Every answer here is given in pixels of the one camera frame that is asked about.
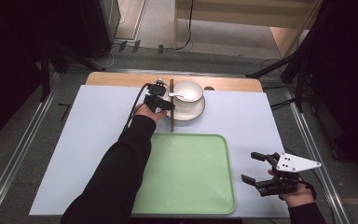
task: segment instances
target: green tray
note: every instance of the green tray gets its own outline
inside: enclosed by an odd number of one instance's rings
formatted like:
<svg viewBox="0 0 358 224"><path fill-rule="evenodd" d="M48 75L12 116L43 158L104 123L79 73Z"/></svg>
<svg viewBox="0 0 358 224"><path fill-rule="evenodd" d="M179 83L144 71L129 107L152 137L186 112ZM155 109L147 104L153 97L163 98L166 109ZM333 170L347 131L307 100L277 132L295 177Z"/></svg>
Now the green tray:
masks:
<svg viewBox="0 0 358 224"><path fill-rule="evenodd" d="M229 214L235 208L226 139L217 134L155 133L137 214Z"/></svg>

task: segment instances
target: human hand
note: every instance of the human hand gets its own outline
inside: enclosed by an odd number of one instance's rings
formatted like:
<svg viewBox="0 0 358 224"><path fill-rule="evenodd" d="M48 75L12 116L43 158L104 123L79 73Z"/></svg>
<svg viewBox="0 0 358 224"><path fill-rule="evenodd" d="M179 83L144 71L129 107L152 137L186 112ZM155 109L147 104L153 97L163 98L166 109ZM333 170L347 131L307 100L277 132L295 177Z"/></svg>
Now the human hand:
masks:
<svg viewBox="0 0 358 224"><path fill-rule="evenodd" d="M135 115L147 116L147 117L151 118L153 121L155 121L156 123L167 115L166 110L161 110L158 113L154 113L145 104L137 105L135 107L134 111L135 111L134 116Z"/></svg>
<svg viewBox="0 0 358 224"><path fill-rule="evenodd" d="M272 170L268 170L270 175L275 175ZM306 203L314 203L312 190L307 189L306 185L298 183L296 190L287 194L281 194L288 207L296 207Z"/></svg>

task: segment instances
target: white table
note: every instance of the white table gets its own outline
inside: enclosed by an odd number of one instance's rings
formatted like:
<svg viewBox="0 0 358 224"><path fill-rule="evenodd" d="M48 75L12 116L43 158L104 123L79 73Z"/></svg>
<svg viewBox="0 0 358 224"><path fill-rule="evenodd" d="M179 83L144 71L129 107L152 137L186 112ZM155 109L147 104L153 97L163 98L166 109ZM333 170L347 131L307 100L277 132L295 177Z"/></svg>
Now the white table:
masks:
<svg viewBox="0 0 358 224"><path fill-rule="evenodd" d="M83 191L103 154L121 133L139 90L109 86L80 88L35 197L31 216L62 215ZM241 181L242 174L256 181L271 179L267 174L270 165L251 159L251 152L283 152L266 94L205 91L204 96L206 107L201 116L176 121L174 129L176 133L218 133L227 139L237 206L225 217L288 217L285 203L277 196L260 197L254 187ZM158 123L156 132L169 131L170 120L165 118Z"/></svg>

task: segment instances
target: metal frame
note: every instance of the metal frame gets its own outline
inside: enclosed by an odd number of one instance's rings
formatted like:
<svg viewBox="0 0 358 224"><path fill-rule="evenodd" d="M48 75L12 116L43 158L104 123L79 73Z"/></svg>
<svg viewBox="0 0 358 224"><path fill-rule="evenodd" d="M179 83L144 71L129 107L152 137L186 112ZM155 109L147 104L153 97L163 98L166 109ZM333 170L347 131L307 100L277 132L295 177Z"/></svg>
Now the metal frame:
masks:
<svg viewBox="0 0 358 224"><path fill-rule="evenodd" d="M181 71L159 71L159 70L138 70L138 69L121 69L116 68L104 72L115 72L115 73L134 73L134 74L159 74L159 75L170 75L170 76L191 76L191 77L242 77L245 78L244 74L222 74L222 73L195 73L195 72L181 72Z"/></svg>
<svg viewBox="0 0 358 224"><path fill-rule="evenodd" d="M50 94L46 98L45 102L39 103L39 106L36 109L36 112L34 113L31 122L28 124L28 127L25 130L25 133L22 136L19 144L17 145L16 150L14 151L9 163L7 164L5 171L0 177L0 205L4 200L12 181L16 176L16 173L19 171L19 168L25 158L28 148L32 144L34 136L37 133L39 126L48 111L48 108L50 107L59 80L60 76L58 75L58 73L55 73L51 79L51 84L53 88Z"/></svg>
<svg viewBox="0 0 358 224"><path fill-rule="evenodd" d="M292 99L294 96L285 88L285 93L288 99ZM307 147L307 150L310 154L310 158L315 161L319 161L324 164L321 154L319 153L319 149L313 140L312 134L310 133L310 129L304 118L304 114L299 113L296 104L290 104L293 115L295 116L298 129L301 132L301 135L304 139L304 143ZM327 172L326 167L323 165L320 169L315 169L316 173L318 174L319 178L322 181L324 186L324 194L327 198L327 201L330 203L330 206L333 209L334 216L336 219L336 223L350 223L345 208L342 204L341 198L338 195L336 188L334 187L333 181Z"/></svg>

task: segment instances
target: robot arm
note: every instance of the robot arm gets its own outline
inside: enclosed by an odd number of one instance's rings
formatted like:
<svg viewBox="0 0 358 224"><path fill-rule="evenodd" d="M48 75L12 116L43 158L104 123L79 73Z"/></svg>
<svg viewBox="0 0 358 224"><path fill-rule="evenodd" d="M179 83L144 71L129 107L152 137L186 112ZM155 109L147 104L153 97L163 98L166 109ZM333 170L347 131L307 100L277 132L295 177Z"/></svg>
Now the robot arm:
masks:
<svg viewBox="0 0 358 224"><path fill-rule="evenodd" d="M272 166L272 171L275 176L270 180L256 182L255 179L247 175L242 175L241 179L244 183L254 186L262 197L287 194L293 192L297 188L298 183L307 185L313 191L313 197L316 199L316 192L313 186L307 182L300 180L300 175L297 172L305 171L320 167L321 164L317 161L310 161L301 157L283 153L279 155L274 153L272 155L263 155L257 152L251 153L252 159L265 161L267 160Z"/></svg>

